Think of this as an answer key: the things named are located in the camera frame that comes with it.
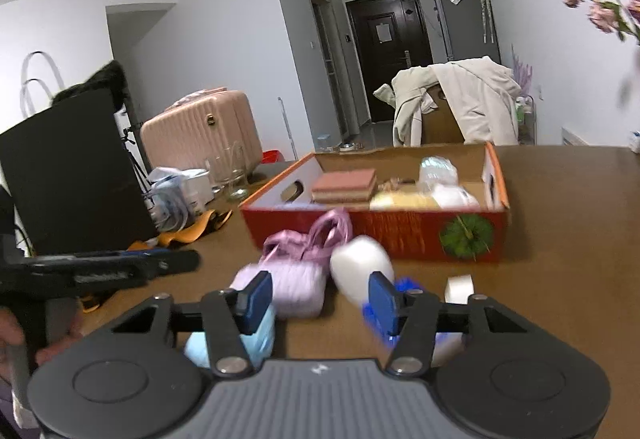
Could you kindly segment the person's left hand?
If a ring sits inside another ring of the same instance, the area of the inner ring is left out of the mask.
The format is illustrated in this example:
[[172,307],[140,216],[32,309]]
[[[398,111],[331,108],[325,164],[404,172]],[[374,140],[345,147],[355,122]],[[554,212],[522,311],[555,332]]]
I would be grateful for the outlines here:
[[[73,318],[67,321],[67,326],[60,338],[50,345],[36,351],[37,365],[47,363],[55,355],[76,344],[82,337],[82,311],[78,309]],[[16,355],[26,345],[25,333],[16,316],[5,307],[1,308],[1,377],[12,381],[16,364]]]

